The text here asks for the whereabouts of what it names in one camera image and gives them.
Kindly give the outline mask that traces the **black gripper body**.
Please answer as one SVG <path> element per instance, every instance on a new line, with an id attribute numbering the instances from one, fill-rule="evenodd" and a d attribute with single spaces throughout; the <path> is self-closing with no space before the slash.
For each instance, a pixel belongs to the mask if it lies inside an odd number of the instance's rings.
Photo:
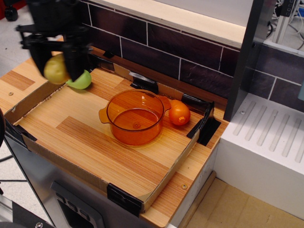
<path id="1" fill-rule="evenodd" d="M 72 48 L 81 53 L 90 53 L 92 48 L 87 41 L 88 28 L 81 23 L 80 1 L 78 0 L 28 0 L 33 24 L 18 25 L 23 45 L 27 45 L 29 37 L 24 33 L 42 36 L 43 38 L 62 35 Z"/>

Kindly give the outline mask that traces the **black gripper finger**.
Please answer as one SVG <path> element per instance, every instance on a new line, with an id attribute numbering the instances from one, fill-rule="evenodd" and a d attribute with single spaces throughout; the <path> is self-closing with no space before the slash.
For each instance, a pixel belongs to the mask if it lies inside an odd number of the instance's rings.
<path id="1" fill-rule="evenodd" d="M 64 45 L 63 54 L 66 69 L 72 79 L 76 81 L 86 69 L 87 55 L 89 53 L 89 45 Z"/>
<path id="2" fill-rule="evenodd" d="M 34 60 L 39 72 L 44 77 L 44 69 L 46 63 L 49 61 L 49 59 L 52 57 L 51 51 L 44 47 L 44 46 L 31 46 L 30 54 L 32 59 Z"/>

